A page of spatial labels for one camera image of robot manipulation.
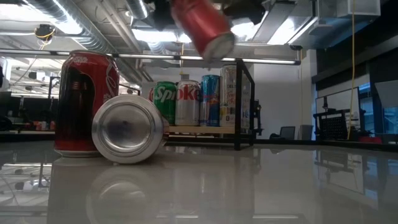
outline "blue soda can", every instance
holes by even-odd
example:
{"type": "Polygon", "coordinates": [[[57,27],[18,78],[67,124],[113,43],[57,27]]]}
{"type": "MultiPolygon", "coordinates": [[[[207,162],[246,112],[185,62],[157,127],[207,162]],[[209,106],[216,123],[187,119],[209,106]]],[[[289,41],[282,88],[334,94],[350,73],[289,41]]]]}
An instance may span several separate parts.
{"type": "Polygon", "coordinates": [[[201,78],[200,126],[220,126],[220,76],[201,78]]]}

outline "green soda can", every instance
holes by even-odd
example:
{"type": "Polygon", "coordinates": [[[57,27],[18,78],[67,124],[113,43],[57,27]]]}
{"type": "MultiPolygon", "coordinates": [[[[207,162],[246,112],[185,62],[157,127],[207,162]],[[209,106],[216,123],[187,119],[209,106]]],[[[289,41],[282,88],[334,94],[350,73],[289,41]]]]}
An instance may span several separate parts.
{"type": "Polygon", "coordinates": [[[157,82],[154,89],[154,104],[169,125],[175,124],[175,95],[177,87],[173,82],[157,82]]]}

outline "red soda can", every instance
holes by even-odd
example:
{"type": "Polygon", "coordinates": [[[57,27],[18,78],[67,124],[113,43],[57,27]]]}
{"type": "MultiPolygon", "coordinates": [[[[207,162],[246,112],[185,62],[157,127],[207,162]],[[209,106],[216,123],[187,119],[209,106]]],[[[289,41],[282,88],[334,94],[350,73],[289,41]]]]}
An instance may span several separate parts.
{"type": "Polygon", "coordinates": [[[119,73],[112,57],[72,51],[62,65],[55,150],[67,157],[97,154],[91,138],[94,115],[118,93],[119,73]]]}
{"type": "Polygon", "coordinates": [[[173,0],[171,11],[204,60],[223,58],[233,50],[235,36],[226,16],[208,0],[173,0]]]}
{"type": "Polygon", "coordinates": [[[148,93],[148,100],[151,101],[151,102],[154,101],[154,89],[155,89],[155,87],[152,87],[152,88],[149,90],[149,93],[148,93]]]}

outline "shelf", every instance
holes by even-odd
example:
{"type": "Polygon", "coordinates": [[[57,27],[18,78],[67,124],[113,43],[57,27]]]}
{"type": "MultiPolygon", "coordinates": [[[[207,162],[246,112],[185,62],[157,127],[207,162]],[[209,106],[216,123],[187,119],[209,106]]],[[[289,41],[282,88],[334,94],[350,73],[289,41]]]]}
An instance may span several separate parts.
{"type": "Polygon", "coordinates": [[[171,133],[234,134],[233,127],[170,126],[171,133]]]}

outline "aluminum can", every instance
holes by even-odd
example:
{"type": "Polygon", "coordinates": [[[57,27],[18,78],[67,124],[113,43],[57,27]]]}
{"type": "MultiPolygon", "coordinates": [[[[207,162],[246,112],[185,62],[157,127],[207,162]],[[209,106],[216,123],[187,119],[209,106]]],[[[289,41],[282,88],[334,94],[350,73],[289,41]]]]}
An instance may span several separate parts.
{"type": "Polygon", "coordinates": [[[72,51],[62,65],[55,150],[67,157],[98,154],[91,138],[94,115],[119,93],[119,73],[112,57],[72,51]]]}
{"type": "Polygon", "coordinates": [[[220,76],[201,79],[200,126],[220,126],[220,76]]]}
{"type": "Polygon", "coordinates": [[[236,66],[223,66],[220,75],[220,126],[234,127],[236,105],[236,66]]]}
{"type": "MultiPolygon", "coordinates": [[[[236,66],[223,66],[220,80],[220,126],[234,127],[236,108],[236,66]]],[[[241,127],[242,129],[249,129],[250,82],[245,75],[242,76],[241,99],[241,127]]]]}
{"type": "Polygon", "coordinates": [[[155,87],[151,87],[148,93],[148,100],[153,102],[154,101],[154,89],[155,87]]]}
{"type": "Polygon", "coordinates": [[[233,50],[235,37],[228,20],[209,0],[173,0],[171,12],[204,60],[223,58],[233,50]]]}
{"type": "Polygon", "coordinates": [[[91,132],[96,148],[105,158],[133,164],[147,159],[165,144],[169,123],[149,100],[120,95],[98,110],[91,132]]]}
{"type": "Polygon", "coordinates": [[[198,126],[200,111],[200,87],[195,80],[182,80],[177,85],[175,125],[198,126]]]}
{"type": "Polygon", "coordinates": [[[173,82],[158,82],[154,88],[154,104],[170,125],[175,124],[175,95],[177,87],[173,82]]]}

